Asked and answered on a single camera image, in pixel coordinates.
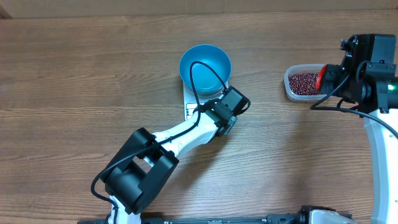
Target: wood grain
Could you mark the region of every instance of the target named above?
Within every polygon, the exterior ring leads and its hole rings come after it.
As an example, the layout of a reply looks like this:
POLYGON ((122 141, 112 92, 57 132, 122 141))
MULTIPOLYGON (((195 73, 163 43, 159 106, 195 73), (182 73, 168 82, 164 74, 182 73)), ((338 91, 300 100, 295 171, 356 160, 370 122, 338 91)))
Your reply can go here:
POLYGON ((0 0, 12 18, 395 9, 397 0, 0 0))
POLYGON ((396 10, 1 20, 0 223, 105 217, 91 180, 135 129, 183 121, 178 62, 203 43, 226 51, 230 84, 252 106, 228 137, 181 158, 146 211, 253 217, 314 204, 369 223, 362 120, 293 103, 282 80, 292 65, 340 63, 339 40, 354 33, 397 35, 397 20, 396 10))

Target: red beans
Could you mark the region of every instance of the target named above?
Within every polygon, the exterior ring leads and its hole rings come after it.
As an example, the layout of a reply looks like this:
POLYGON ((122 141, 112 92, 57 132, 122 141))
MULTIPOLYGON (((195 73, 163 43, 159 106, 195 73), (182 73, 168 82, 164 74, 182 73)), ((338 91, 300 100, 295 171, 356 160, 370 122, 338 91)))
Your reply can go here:
POLYGON ((319 95, 315 87, 318 75, 313 72, 289 75, 290 89, 297 95, 319 95))

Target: kitchen scale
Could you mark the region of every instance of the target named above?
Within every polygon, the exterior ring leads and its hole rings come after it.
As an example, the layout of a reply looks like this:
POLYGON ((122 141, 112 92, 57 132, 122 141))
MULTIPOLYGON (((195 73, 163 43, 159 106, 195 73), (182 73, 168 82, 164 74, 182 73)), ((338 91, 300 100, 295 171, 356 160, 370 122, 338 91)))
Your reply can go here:
MULTIPOLYGON (((183 94, 184 94, 184 118, 185 120, 188 120, 192 117, 193 115, 193 110, 198 106, 197 101, 195 99, 195 95, 193 92, 189 89, 189 87, 186 84, 183 85, 183 94)), ((203 105, 209 100, 215 99, 215 98, 221 98, 223 96, 223 88, 212 95, 198 95, 199 98, 199 103, 203 105)))

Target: plastic container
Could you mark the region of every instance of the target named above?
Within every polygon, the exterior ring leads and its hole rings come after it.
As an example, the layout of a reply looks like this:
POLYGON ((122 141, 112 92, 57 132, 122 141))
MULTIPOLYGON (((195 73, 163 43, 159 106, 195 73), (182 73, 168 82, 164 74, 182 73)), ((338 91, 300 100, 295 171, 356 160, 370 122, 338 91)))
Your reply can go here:
POLYGON ((325 66, 324 64, 306 64, 306 65, 294 65, 291 66, 285 73, 285 90, 287 98, 296 102, 307 102, 317 101, 325 97, 326 95, 297 95, 290 89, 289 76, 293 74, 301 74, 308 72, 320 72, 325 66))

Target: black cable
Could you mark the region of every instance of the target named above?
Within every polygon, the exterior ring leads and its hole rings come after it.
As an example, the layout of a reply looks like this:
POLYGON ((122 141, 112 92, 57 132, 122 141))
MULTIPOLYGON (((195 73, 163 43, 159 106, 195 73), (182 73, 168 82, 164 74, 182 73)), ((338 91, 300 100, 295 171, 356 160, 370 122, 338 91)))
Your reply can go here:
POLYGON ((110 212, 110 213, 106 216, 106 218, 105 218, 106 223, 108 223, 108 219, 110 218, 111 215, 112 215, 112 212, 110 212))
POLYGON ((337 107, 330 107, 330 106, 319 106, 314 108, 313 110, 329 110, 329 111, 340 111, 340 112, 344 112, 344 113, 353 113, 353 114, 357 114, 360 116, 363 116, 365 118, 369 118, 381 125, 383 125, 385 128, 387 128, 397 139, 398 139, 398 133, 396 130, 394 130, 394 128, 392 128, 391 126, 389 126, 387 123, 385 123, 384 121, 380 120, 379 118, 367 114, 367 113, 363 113, 360 111, 356 111, 356 110, 351 110, 351 109, 346 109, 346 108, 337 108, 337 107))
POLYGON ((344 102, 344 98, 342 98, 338 103, 337 103, 337 108, 341 107, 341 104, 344 102))
MULTIPOLYGON (((214 73, 214 75, 218 78, 218 80, 219 80, 219 81, 221 82, 221 84, 223 85, 224 91, 225 91, 227 88, 226 88, 226 85, 225 85, 225 83, 223 82, 223 80, 220 78, 220 76, 219 76, 209 65, 207 65, 206 63, 203 63, 203 62, 199 62, 199 61, 194 61, 194 62, 192 62, 191 66, 190 66, 190 69, 189 69, 189 76, 190 76, 190 81, 191 81, 191 85, 192 85, 192 91, 193 91, 193 94, 195 95, 195 99, 196 99, 196 102, 197 102, 197 105, 198 105, 197 108, 199 109, 199 108, 200 108, 199 97, 198 97, 198 93, 197 93, 197 90, 196 90, 196 88, 195 88, 195 85, 193 84, 193 75, 192 75, 192 68, 193 68, 193 66, 194 66, 195 64, 198 64, 198 63, 201 64, 201 65, 206 66, 207 68, 209 68, 209 69, 214 73)), ((120 164, 121 162, 123 162, 123 161, 126 161, 126 160, 128 160, 128 159, 132 159, 134 156, 137 156, 137 155, 139 155, 139 154, 142 154, 142 153, 144 153, 144 152, 146 152, 146 151, 148 151, 148 150, 150 150, 150 149, 153 149, 153 148, 155 148, 155 147, 157 147, 157 146, 161 146, 161 145, 164 144, 164 143, 170 142, 170 141, 173 140, 173 139, 176 139, 176 138, 178 138, 178 137, 180 137, 180 136, 183 136, 184 134, 187 134, 187 133, 190 132, 192 129, 194 129, 196 126, 198 126, 199 121, 200 121, 200 111, 198 112, 198 118, 197 118, 197 120, 195 121, 195 123, 194 123, 190 128, 188 128, 188 129, 186 129, 186 130, 182 131, 181 133, 178 133, 178 134, 176 134, 176 135, 174 135, 174 136, 171 136, 171 137, 169 137, 169 138, 167 138, 167 139, 165 139, 165 140, 163 140, 163 141, 161 141, 161 142, 157 142, 157 143, 154 144, 154 145, 151 145, 151 146, 149 146, 149 147, 145 147, 145 148, 141 149, 140 151, 137 151, 137 152, 135 152, 134 154, 131 154, 131 155, 129 155, 129 156, 127 156, 127 157, 125 157, 125 158, 123 158, 123 159, 121 159, 121 160, 115 162, 114 164, 112 164, 112 165, 109 166, 108 168, 102 170, 102 171, 94 178, 94 180, 93 180, 92 183, 91 183, 91 193, 92 193, 95 197, 97 197, 97 198, 99 198, 99 199, 101 199, 101 200, 104 200, 104 201, 106 201, 106 202, 109 202, 109 203, 111 203, 111 204, 113 205, 114 210, 115 210, 115 211, 114 211, 114 212, 115 212, 115 213, 114 213, 114 221, 113 221, 114 224, 116 224, 116 217, 117 217, 117 215, 118 215, 118 209, 119 209, 118 204, 117 204, 114 200, 112 200, 112 199, 110 199, 110 198, 107 198, 107 197, 105 197, 105 196, 102 196, 102 195, 100 195, 99 193, 97 193, 97 192, 95 191, 95 185, 96 185, 97 181, 101 178, 101 176, 104 175, 105 173, 109 172, 111 169, 115 168, 117 165, 119 165, 119 164, 120 164)))
POLYGON ((356 81, 357 83, 359 83, 359 73, 360 73, 360 71, 361 71, 362 66, 363 66, 365 63, 370 63, 370 61, 365 60, 365 61, 359 63, 358 68, 356 69, 355 81, 356 81))
POLYGON ((353 106, 352 108, 350 108, 350 110, 357 110, 359 108, 359 105, 353 106))
POLYGON ((250 107, 250 100, 248 101, 248 106, 245 109, 241 110, 241 112, 239 112, 238 115, 243 114, 244 112, 246 112, 249 109, 249 107, 250 107))
POLYGON ((318 100, 316 103, 314 103, 314 104, 310 107, 310 109, 313 110, 316 106, 318 106, 319 104, 323 103, 325 100, 329 99, 329 97, 330 97, 331 95, 333 95, 338 89, 340 89, 341 86, 344 85, 344 83, 347 82, 348 78, 349 78, 349 75, 347 75, 347 77, 345 77, 344 80, 343 80, 331 93, 327 94, 325 97, 323 97, 322 99, 320 99, 320 100, 318 100))

